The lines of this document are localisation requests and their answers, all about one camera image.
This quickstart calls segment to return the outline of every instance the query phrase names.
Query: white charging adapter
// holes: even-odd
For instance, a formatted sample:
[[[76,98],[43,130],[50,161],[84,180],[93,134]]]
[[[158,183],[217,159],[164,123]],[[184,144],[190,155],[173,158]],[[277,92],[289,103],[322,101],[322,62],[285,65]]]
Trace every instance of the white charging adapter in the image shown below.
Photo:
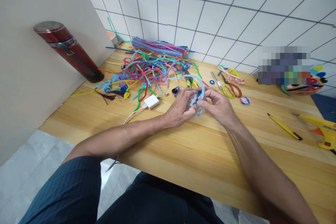
[[[159,104],[159,99],[158,99],[158,95],[154,95],[154,94],[152,94],[151,96],[149,96],[148,98],[146,98],[145,100],[144,100],[144,102],[146,103],[146,105],[147,105],[147,107],[149,108],[149,109],[152,109],[152,108],[154,108],[156,105],[158,105]]]

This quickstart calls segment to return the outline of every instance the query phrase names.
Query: dark blue pants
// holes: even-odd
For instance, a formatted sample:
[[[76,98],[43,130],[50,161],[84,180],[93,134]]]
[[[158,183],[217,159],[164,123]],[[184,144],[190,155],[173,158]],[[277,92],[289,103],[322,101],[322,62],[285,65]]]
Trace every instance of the dark blue pants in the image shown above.
[[[210,198],[141,172],[97,220],[100,163],[78,157],[40,189],[23,223],[222,223]]]

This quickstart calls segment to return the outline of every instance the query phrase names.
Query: red thermos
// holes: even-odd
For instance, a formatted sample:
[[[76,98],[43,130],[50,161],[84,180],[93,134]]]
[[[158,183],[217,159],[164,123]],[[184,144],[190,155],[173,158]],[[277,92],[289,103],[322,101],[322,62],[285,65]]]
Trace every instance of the red thermos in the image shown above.
[[[102,72],[62,23],[45,21],[35,25],[34,31],[89,82],[104,79]]]

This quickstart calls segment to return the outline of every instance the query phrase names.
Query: scissors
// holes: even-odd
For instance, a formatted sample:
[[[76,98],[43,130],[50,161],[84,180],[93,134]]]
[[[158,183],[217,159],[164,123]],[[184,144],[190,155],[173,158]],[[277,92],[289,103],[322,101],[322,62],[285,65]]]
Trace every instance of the scissors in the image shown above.
[[[184,74],[190,74],[188,70],[184,71]],[[187,87],[190,88],[191,85],[194,85],[195,88],[198,88],[198,85],[196,82],[194,82],[194,78],[193,77],[186,77],[185,78],[187,80]]]
[[[242,91],[240,90],[240,88],[237,87],[235,84],[232,84],[232,83],[228,82],[228,81],[225,79],[224,75],[222,75],[222,76],[223,76],[223,79],[224,79],[223,93],[224,93],[227,97],[229,97],[229,98],[231,98],[231,99],[233,99],[234,97],[240,98],[240,97],[242,96],[242,94],[241,94]],[[235,87],[235,88],[238,90],[239,95],[237,95],[237,94],[235,93],[235,90],[233,89],[233,87]],[[229,92],[231,93],[231,95],[229,95],[228,93],[225,92],[225,88],[227,88],[227,89],[229,90]]]

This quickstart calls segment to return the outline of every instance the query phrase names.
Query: hand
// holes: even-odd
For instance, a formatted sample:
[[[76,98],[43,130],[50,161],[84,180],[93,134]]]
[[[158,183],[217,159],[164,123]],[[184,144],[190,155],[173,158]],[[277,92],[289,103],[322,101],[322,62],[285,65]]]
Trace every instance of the hand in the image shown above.
[[[188,100],[193,94],[197,94],[197,91],[192,88],[179,91],[174,103],[163,115],[164,120],[169,127],[181,126],[185,121],[196,115],[196,104],[187,110]]]
[[[196,88],[196,91],[201,92],[202,88]],[[236,116],[229,99],[224,95],[218,93],[212,87],[205,87],[204,97],[209,97],[212,104],[204,100],[198,100],[197,105],[210,112],[210,114],[222,125],[231,126],[239,121]]]

